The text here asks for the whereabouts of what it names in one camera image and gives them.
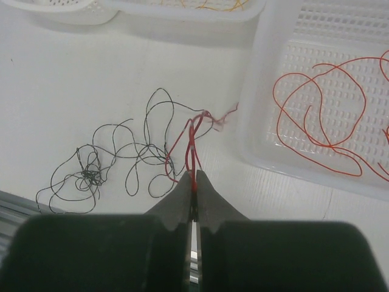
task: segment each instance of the tangled black wire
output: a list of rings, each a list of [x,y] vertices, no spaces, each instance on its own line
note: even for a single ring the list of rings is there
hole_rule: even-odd
[[[151,102],[154,98],[154,96],[157,94],[157,92],[163,91],[167,99],[163,100],[161,102],[157,102],[151,106]],[[171,105],[171,114],[169,121],[167,123],[167,126],[165,127],[165,133],[164,133],[164,144],[163,146],[157,146],[154,142],[151,140],[151,134],[150,134],[150,128],[149,128],[149,123],[148,119],[150,117],[150,114],[152,110],[154,110],[157,106],[163,105],[163,104],[170,104]],[[73,213],[73,214],[87,214],[93,211],[96,207],[97,200],[100,199],[100,187],[108,181],[108,175],[109,171],[113,168],[115,163],[118,161],[118,159],[133,159],[134,164],[131,166],[131,168],[128,170],[126,179],[125,179],[125,190],[129,196],[136,196],[139,192],[139,172],[138,172],[138,165],[140,163],[144,163],[147,165],[165,165],[165,162],[167,163],[168,166],[168,174],[176,179],[178,176],[182,174],[182,172],[185,169],[185,165],[182,166],[180,169],[176,169],[173,159],[170,156],[168,159],[168,132],[170,130],[171,123],[174,119],[174,111],[175,111],[175,106],[180,106],[183,107],[187,110],[190,110],[191,112],[194,113],[199,113],[203,112],[203,109],[193,109],[190,108],[189,106],[183,105],[178,102],[174,102],[169,93],[163,89],[163,88],[158,88],[157,90],[154,91],[154,93],[151,95],[151,97],[148,100],[147,106],[146,106],[146,113],[145,113],[145,118],[143,121],[143,138],[144,140],[142,142],[138,142],[135,139],[133,131],[130,129],[129,126],[126,124],[129,121],[132,121],[133,119],[127,119],[124,120],[121,123],[107,123],[105,125],[102,125],[98,127],[93,135],[92,135],[92,142],[90,144],[85,144],[82,145],[81,147],[78,147],[74,154],[61,163],[53,172],[51,178],[50,178],[50,186],[46,187],[44,189],[39,190],[36,193],[35,196],[35,202],[36,205],[38,206],[39,212],[42,213],[40,203],[38,202],[39,197],[42,192],[48,191],[50,192],[50,199],[48,203],[48,207],[51,212],[56,213],[56,214],[64,214],[64,213]],[[97,133],[103,129],[110,127],[112,128],[112,134],[111,134],[111,144],[112,144],[112,150],[107,150],[101,146],[96,145],[95,143],[95,137]],[[200,137],[203,137],[206,135],[211,129],[213,128],[213,122],[210,123],[210,126],[200,135],[196,136],[195,139],[199,139]],[[128,132],[128,134],[131,137],[131,142],[125,144],[124,146],[121,146],[120,148],[117,147],[115,135],[117,133],[118,129],[122,129]],[[135,150],[135,155],[127,156],[123,153],[124,150],[129,149],[129,147],[133,147],[133,150]],[[109,161],[109,163],[104,166],[102,164],[101,156],[102,153],[106,153],[112,157],[112,159]],[[67,174],[63,177],[63,179],[59,181],[55,181],[56,174],[60,169],[62,169],[65,165],[67,165],[69,162],[73,161],[74,159],[77,159],[78,165],[79,165],[79,170],[77,172]],[[130,175],[135,172],[135,177],[136,177],[136,190],[131,193],[128,189],[128,178]],[[170,188],[159,195],[153,195],[151,192],[151,185],[155,181],[156,178],[164,176],[167,177],[167,174],[165,172],[160,173],[156,176],[154,176],[151,181],[148,184],[148,193],[151,197],[153,198],[162,198],[165,196],[167,193],[169,193],[172,188],[174,187],[174,182],[171,182]],[[82,196],[81,198],[72,198],[68,199],[60,195],[61,190],[65,186],[65,184],[70,180],[74,179],[74,186],[77,191],[81,192]],[[81,201],[87,201],[87,200],[92,200],[92,207],[85,211],[85,212],[63,212],[56,210],[52,207],[53,200],[54,199],[59,199],[61,201],[66,201],[66,202],[81,202]]]

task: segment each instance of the white plastic basket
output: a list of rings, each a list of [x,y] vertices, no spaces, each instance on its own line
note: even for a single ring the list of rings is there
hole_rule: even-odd
[[[117,10],[103,7],[98,0],[2,0],[5,4],[66,24],[103,24]]]
[[[105,6],[133,15],[182,21],[242,22],[256,17],[265,0],[101,0]]]
[[[241,101],[237,136],[239,149],[249,163],[314,183],[389,200],[389,182],[364,163],[359,177],[335,173],[302,158],[280,142],[278,133],[292,149],[328,167],[357,173],[354,161],[329,148],[314,145],[273,99],[278,77],[303,72],[311,77],[328,69],[317,63],[341,64],[353,58],[381,55],[389,49],[389,0],[289,0],[268,1],[258,24],[252,59],[247,70]],[[389,64],[383,64],[389,75]],[[343,67],[367,94],[367,108],[356,131],[343,146],[366,159],[381,174],[380,163],[389,172],[389,144],[382,130],[389,126],[389,83],[378,60],[358,61]],[[275,87],[281,103],[306,81],[286,77]],[[322,124],[331,143],[351,132],[363,108],[357,86],[340,72],[318,79],[324,95]],[[318,121],[320,96],[311,83],[287,101],[286,111],[301,126],[306,115],[308,132],[325,139]]]

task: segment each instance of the white table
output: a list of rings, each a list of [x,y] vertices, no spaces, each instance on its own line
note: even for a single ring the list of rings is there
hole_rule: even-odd
[[[140,137],[146,101],[160,86],[177,101],[221,115],[238,100],[255,26],[255,20],[210,26],[119,14],[102,26],[72,27],[0,4],[0,190],[34,200],[55,167],[104,123],[132,117]],[[171,140],[184,119],[182,113]],[[235,124],[236,116],[222,133],[198,142],[216,190],[253,219],[355,224],[389,281],[389,203],[248,165],[234,147]],[[151,126],[162,143],[159,120]],[[140,192],[131,198],[123,188],[129,165],[112,170],[95,212],[142,213],[157,203],[146,187],[161,169],[142,167]]]

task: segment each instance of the perforated basket bottom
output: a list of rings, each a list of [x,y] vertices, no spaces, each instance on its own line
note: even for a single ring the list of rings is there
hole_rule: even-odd
[[[134,1],[146,5],[162,5],[167,7],[188,9],[209,9],[220,11],[242,11],[254,0],[145,0]]]
[[[353,51],[350,54],[350,50],[346,51],[341,48],[291,41],[286,47],[284,62],[281,66],[279,76],[288,72],[303,72],[313,77],[319,72],[324,72],[329,69],[329,66],[312,69],[313,65],[317,63],[340,64],[353,58],[367,56],[373,55],[361,51]],[[342,68],[346,69],[363,87],[367,95],[367,107],[354,134],[346,142],[340,144],[339,147],[344,147],[357,153],[366,159],[378,172],[383,173],[378,163],[389,172],[389,144],[382,131],[389,126],[389,83],[384,79],[379,69],[378,60],[357,61],[344,65]],[[384,69],[389,75],[389,65],[387,63],[384,63]],[[304,77],[286,77],[282,79],[276,90],[278,101],[283,103],[288,95],[306,80]],[[317,81],[324,95],[322,124],[325,133],[332,143],[341,141],[350,134],[363,109],[362,94],[355,83],[339,70],[332,71],[318,78]],[[273,146],[286,148],[276,134],[276,124],[280,108],[276,106],[273,100],[268,104],[266,142]],[[308,132],[314,139],[326,143],[318,120],[319,105],[320,95],[318,89],[314,84],[310,83],[289,99],[285,110],[303,127],[307,108],[312,106],[306,118]],[[285,114],[280,119],[278,129],[282,140],[299,153],[324,163],[331,168],[353,173],[359,172],[358,166],[350,158],[339,155],[329,148],[316,146],[310,142],[307,135]],[[298,156],[298,154],[289,149],[282,151],[282,153]],[[298,156],[297,160],[294,161],[299,161],[299,159],[305,160]],[[363,166],[363,176],[359,180],[366,183],[375,182],[377,179],[380,180],[371,170],[362,163],[361,165]],[[314,169],[330,172],[329,170],[316,166]]]

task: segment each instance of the white surface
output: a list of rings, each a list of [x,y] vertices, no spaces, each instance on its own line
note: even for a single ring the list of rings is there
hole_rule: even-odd
[[[247,21],[256,17],[265,0],[101,0],[105,6],[133,15],[183,21]]]
[[[265,169],[389,200],[389,176],[379,167],[380,163],[389,171],[389,145],[382,132],[389,126],[389,82],[380,71],[379,60],[342,66],[361,84],[367,95],[367,107],[354,134],[338,147],[363,157],[387,180],[362,162],[362,176],[338,174],[284,146],[276,131],[281,109],[272,97],[273,85],[283,74],[301,72],[314,77],[330,70],[329,66],[313,69],[318,63],[341,64],[353,58],[381,57],[389,49],[389,1],[293,0],[287,4],[290,7],[278,0],[267,5],[258,26],[250,73],[240,104],[239,140],[243,155],[253,165]],[[389,74],[389,63],[383,61],[382,65]],[[305,77],[296,75],[283,78],[275,88],[278,103],[282,105],[306,81]],[[362,112],[362,94],[339,70],[316,81],[324,96],[322,123],[325,133],[331,143],[341,142],[350,135]],[[297,91],[287,101],[285,110],[303,127],[308,106],[312,106],[306,119],[308,132],[314,139],[327,144],[318,118],[320,95],[312,83]],[[278,132],[286,145],[306,158],[341,172],[360,173],[352,159],[311,143],[285,114],[281,115]]]
[[[99,0],[1,0],[17,9],[45,17],[59,23],[94,25],[106,23],[117,10],[102,7]]]
[[[75,28],[26,18],[0,4],[0,189],[34,200],[54,168],[103,123],[133,117],[139,135],[146,101],[159,86],[175,100],[221,115],[241,92],[255,26],[252,21],[212,31],[203,24],[119,14],[104,26]],[[355,224],[389,279],[389,203],[242,162],[234,147],[236,118],[223,133],[198,142],[216,190],[253,219]],[[152,175],[146,168],[140,170],[140,193],[125,194],[127,169],[125,162],[114,169],[96,212],[142,213],[157,203],[146,192]]]

